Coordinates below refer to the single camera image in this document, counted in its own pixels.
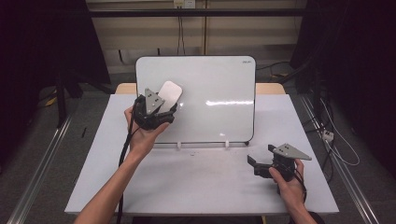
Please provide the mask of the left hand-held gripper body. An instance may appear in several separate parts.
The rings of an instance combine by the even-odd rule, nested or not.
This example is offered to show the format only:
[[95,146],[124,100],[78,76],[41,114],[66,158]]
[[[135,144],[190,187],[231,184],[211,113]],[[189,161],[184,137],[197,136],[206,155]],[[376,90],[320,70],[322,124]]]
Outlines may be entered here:
[[159,119],[159,110],[163,103],[164,99],[157,92],[145,88],[145,94],[140,94],[134,101],[134,122],[146,131],[155,130],[165,122],[172,123],[173,121]]

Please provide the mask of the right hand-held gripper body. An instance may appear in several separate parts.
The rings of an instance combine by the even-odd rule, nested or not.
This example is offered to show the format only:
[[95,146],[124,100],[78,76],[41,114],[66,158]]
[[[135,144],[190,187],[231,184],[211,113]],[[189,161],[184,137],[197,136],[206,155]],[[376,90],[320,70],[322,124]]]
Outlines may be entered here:
[[296,159],[306,161],[312,160],[310,156],[290,144],[283,144],[276,147],[272,153],[274,154],[273,167],[281,173],[287,182],[291,181],[294,177],[294,161]]

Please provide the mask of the white whiteboard eraser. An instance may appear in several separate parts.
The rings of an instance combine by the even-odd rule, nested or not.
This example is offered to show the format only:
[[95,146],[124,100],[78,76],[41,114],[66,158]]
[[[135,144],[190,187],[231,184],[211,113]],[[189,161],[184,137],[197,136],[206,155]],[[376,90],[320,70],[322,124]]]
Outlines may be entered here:
[[158,93],[158,95],[164,99],[164,103],[160,107],[159,112],[168,112],[177,103],[182,92],[182,88],[174,82],[165,81]]

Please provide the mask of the white whiteboard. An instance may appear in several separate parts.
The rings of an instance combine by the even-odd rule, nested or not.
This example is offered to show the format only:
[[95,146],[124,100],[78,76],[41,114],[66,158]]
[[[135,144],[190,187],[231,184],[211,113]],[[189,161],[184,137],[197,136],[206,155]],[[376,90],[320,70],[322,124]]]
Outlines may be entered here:
[[159,144],[245,143],[254,135],[256,61],[250,56],[153,56],[135,63],[137,91],[171,81],[182,93]]

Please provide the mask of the person's left hand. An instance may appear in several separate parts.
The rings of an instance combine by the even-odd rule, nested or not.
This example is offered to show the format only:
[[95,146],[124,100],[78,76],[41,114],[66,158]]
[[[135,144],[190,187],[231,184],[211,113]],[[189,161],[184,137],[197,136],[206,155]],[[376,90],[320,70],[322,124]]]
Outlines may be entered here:
[[153,149],[156,138],[169,126],[168,122],[161,124],[155,130],[146,131],[141,129],[135,122],[131,122],[133,108],[129,107],[124,111],[128,127],[132,127],[132,140],[130,151],[126,160],[142,161]]

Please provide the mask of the person's right hand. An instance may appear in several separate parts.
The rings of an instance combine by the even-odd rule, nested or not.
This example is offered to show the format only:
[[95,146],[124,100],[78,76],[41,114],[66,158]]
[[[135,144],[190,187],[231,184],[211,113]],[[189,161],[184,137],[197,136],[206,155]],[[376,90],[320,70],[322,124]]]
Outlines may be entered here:
[[294,162],[296,164],[296,170],[294,171],[295,177],[289,182],[282,177],[276,168],[271,167],[269,169],[272,178],[278,184],[280,197],[282,198],[288,212],[291,208],[305,208],[304,164],[299,159],[296,159]]

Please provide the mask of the black metal stand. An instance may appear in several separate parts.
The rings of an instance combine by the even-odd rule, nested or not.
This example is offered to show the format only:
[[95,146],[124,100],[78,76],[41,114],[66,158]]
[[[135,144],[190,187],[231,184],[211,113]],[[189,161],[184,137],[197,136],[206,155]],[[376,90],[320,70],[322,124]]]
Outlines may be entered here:
[[65,91],[72,98],[80,98],[83,94],[78,85],[78,76],[74,72],[60,72],[56,77],[56,97],[58,102],[58,128],[61,128],[67,118]]

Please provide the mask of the black horizontal metal bar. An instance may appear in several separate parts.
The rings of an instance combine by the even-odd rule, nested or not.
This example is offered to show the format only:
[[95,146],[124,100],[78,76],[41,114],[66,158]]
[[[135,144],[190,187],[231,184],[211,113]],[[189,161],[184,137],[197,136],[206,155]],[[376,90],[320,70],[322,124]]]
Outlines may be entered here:
[[95,18],[123,17],[294,17],[315,15],[316,11],[300,8],[265,9],[95,9],[89,14]]

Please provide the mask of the black curtain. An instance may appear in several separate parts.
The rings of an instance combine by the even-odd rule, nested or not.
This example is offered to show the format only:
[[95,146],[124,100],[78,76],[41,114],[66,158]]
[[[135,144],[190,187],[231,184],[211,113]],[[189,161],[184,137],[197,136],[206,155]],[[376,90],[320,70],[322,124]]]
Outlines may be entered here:
[[0,0],[0,173],[35,113],[39,93],[108,84],[86,0]]
[[315,57],[375,158],[396,178],[396,0],[306,0],[290,64]]

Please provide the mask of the aluminium floor rail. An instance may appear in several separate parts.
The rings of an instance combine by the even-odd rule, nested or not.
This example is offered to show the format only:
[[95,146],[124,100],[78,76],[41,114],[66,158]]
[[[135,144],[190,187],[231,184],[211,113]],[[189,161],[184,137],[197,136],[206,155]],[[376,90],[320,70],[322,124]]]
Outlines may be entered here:
[[33,177],[29,181],[22,196],[18,200],[16,207],[7,221],[7,224],[24,224],[24,221],[27,218],[27,215],[47,175],[47,172],[50,169],[57,150],[64,140],[64,136],[68,131],[71,119],[72,115],[67,115],[63,123],[56,129],[49,145],[46,148],[44,156],[38,164],[38,167],[35,169]]
[[343,180],[346,190],[351,197],[351,200],[355,204],[359,211],[364,224],[380,224],[379,219],[375,215],[373,207],[370,205],[366,196],[362,192],[352,173],[348,169],[348,163],[340,159],[339,152],[336,147],[332,147],[331,144],[322,138],[322,133],[318,132],[318,137],[325,146],[326,153],[329,155],[329,159],[332,161],[333,168],[340,175]]

